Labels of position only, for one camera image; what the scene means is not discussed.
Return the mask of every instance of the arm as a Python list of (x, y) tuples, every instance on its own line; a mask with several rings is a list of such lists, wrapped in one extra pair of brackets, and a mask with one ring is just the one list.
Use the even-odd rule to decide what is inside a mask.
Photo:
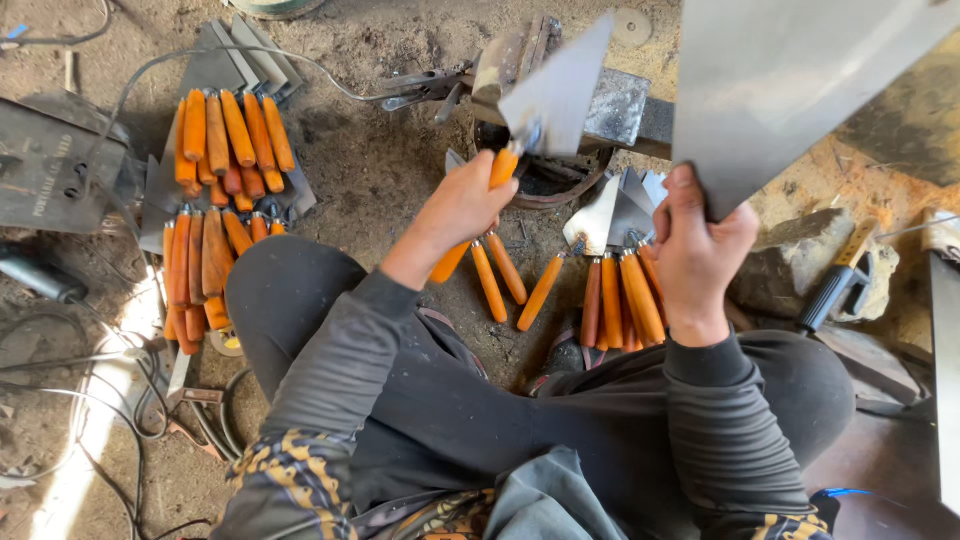
[(260, 438), (231, 468), (238, 488), (211, 538), (355, 537), (356, 433), (394, 365), (420, 291), (446, 250), (480, 235), (516, 193), (489, 190), (492, 153), (452, 172), (377, 271), (337, 300), (280, 384)]
[(727, 286), (756, 240), (744, 204), (708, 224), (693, 169), (681, 165), (654, 216), (670, 339), (667, 419), (674, 463), (705, 539), (828, 538), (800, 466), (723, 310)]

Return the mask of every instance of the black pants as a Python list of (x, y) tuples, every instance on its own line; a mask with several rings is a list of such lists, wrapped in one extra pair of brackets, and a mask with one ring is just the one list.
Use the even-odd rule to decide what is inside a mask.
[[(292, 235), (263, 240), (237, 261), (228, 310), (267, 399), (334, 301), (365, 276), (352, 258)], [(434, 490), (491, 487), (500, 473), (566, 445), (632, 538), (698, 536), (667, 437), (663, 347), (551, 381), (550, 395), (534, 400), (478, 377), (472, 354), (445, 324), (419, 312), (411, 318), (358, 435), (350, 498), (359, 512)], [(807, 467), (851, 419), (846, 370), (829, 349), (792, 333), (748, 332), (740, 343)]]

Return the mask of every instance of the dirt floor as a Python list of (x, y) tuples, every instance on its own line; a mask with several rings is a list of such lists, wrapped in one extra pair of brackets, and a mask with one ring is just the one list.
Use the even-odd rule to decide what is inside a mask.
[[(110, 109), (133, 71), (160, 54), (189, 48), (199, 25), (219, 17), (225, 22), (232, 10), (214, 0), (139, 2), (111, 0), (113, 23), (99, 39), (75, 48), (79, 54), (80, 93), (94, 104)], [(0, 4), (0, 29), (23, 22), (28, 36), (79, 34), (99, 24), (95, 0), (6, 0)], [(291, 22), (262, 22), (261, 26), (281, 46), (323, 62), (345, 85), (360, 93), (375, 92), (378, 82), (395, 74), (450, 66), (471, 59), (492, 37), (512, 30), (536, 11), (548, 11), (564, 24), (572, 37), (609, 8), (632, 7), (653, 21), (653, 36), (639, 48), (612, 45), (606, 66), (650, 79), (651, 95), (673, 100), (676, 94), (677, 55), (680, 40), (680, 0), (630, 0), (598, 4), (589, 0), (513, 0), (494, 2), (449, 2), (446, 0), (329, 0), (321, 9)], [(27, 47), (0, 58), (0, 95), (17, 99), (34, 92), (59, 89), (63, 80), (63, 54), (57, 47)], [(130, 128), (139, 156), (160, 155), (175, 111), (175, 90), (186, 61), (171, 61), (149, 72), (128, 101), (122, 122)], [(452, 147), (464, 156), (475, 151), (470, 142), (472, 117), (461, 106), (442, 128), (432, 125), (437, 104), (387, 113), (376, 106), (356, 103), (336, 91), (318, 72), (299, 66), (307, 84), (289, 102), (284, 113), (290, 137), (299, 148), (303, 170), (318, 198), (318, 205), (299, 221), (293, 233), (342, 249), (365, 268), (373, 268), (411, 223), (422, 202), (444, 175), (444, 151)], [(619, 153), (614, 166), (632, 164), (666, 170), (669, 163), (644, 156)], [(905, 227), (929, 202), (960, 210), (960, 186), (941, 189), (905, 177), (878, 165), (832, 136), (814, 146), (780, 177), (754, 198), (765, 228), (801, 215), (811, 204), (841, 195), (838, 206), (848, 206), (857, 218), (873, 215), (885, 230)], [(563, 223), (577, 209), (570, 204), (556, 210), (508, 209), (502, 217), (504, 240), (521, 239), (523, 226), (529, 242), (512, 251), (520, 275), (532, 286), (549, 259), (564, 248)], [(59, 257), (82, 269), (91, 283), (90, 301), (109, 318), (116, 317), (126, 300), (137, 291), (117, 278), (86, 248), (67, 235), (26, 232), (5, 234), (49, 246)], [(137, 281), (142, 265), (128, 238), (95, 236), (89, 239), (120, 272)], [(904, 262), (894, 284), (893, 301), (883, 320), (873, 323), (877, 331), (897, 332), (909, 341), (929, 347), (929, 314), (925, 299), (917, 300), (925, 286), (916, 265), (916, 237), (896, 237), (892, 244)], [(443, 286), (429, 285), (424, 301), (446, 314), (471, 349), (486, 364), (494, 383), (517, 390), (540, 368), (545, 351), (563, 329), (565, 321), (583, 300), (586, 265), (573, 259), (564, 270), (534, 327), (526, 332), (513, 325), (497, 325), (483, 298), (471, 265)], [(22, 292), (0, 277), (0, 325), (51, 307)], [(515, 321), (520, 309), (507, 298), (508, 313)], [(91, 341), (99, 331), (88, 327)], [(34, 347), (31, 359), (63, 357), (69, 344), (49, 338), (40, 329), (36, 343), (18, 345), (18, 351)], [(0, 357), (0, 363), (10, 363)], [(210, 348), (204, 351), (199, 380), (206, 387), (222, 387), (244, 365), (242, 358), (225, 358)], [(72, 372), (61, 374), (68, 385)], [(33, 380), (41, 383), (45, 380)], [(13, 422), (0, 420), (0, 438), (15, 440), (10, 454), (0, 454), (8, 464), (32, 454), (49, 464), (62, 448), (66, 400), (42, 400), (36, 396), (8, 396), (6, 403), (18, 409), (36, 409), (35, 417)], [(192, 414), (181, 407), (176, 416), (196, 430)], [(252, 378), (245, 380), (235, 396), (240, 433), (252, 440), (267, 411), (267, 403)], [(30, 434), (40, 425), (41, 434)], [(179, 435), (146, 445), (146, 530), (157, 534), (198, 517), (215, 518), (231, 490), (224, 484), (225, 466), (191, 446)], [(38, 453), (35, 448), (49, 450)], [(133, 442), (117, 429), (111, 437), (104, 468), (128, 492), (135, 471)], [(0, 491), (0, 508), (9, 511), (0, 521), (0, 536), (30, 537), (31, 512), (42, 500), (44, 483), (38, 487)], [(112, 492), (94, 481), (71, 538), (112, 539), (126, 537), (122, 507)], [(205, 528), (186, 531), (201, 536)]]

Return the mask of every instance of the person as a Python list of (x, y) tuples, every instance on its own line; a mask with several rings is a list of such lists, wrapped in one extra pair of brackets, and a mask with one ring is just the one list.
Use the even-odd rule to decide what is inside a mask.
[(369, 275), (292, 235), (237, 261), (228, 310), (272, 406), (211, 538), (829, 538), (801, 471), (851, 419), (852, 387), (817, 342), (732, 331), (751, 208), (707, 223), (675, 168), (654, 216), (667, 342), (554, 369), (530, 399), (417, 307), (434, 264), (516, 193), (488, 190), (492, 162), (452, 171)]

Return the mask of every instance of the hand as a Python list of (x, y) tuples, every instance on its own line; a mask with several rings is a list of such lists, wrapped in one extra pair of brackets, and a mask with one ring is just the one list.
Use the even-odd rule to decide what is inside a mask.
[(500, 224), (499, 213), (513, 200), (519, 180), (490, 189), (494, 154), (484, 150), (444, 178), (414, 223), (383, 259), (380, 270), (414, 290), (423, 289), (430, 271), (451, 248)]
[(724, 295), (756, 241), (759, 219), (744, 203), (722, 222), (707, 223), (689, 164), (674, 168), (663, 186), (670, 194), (654, 212), (654, 255), (670, 337), (686, 347), (716, 345), (730, 337)]

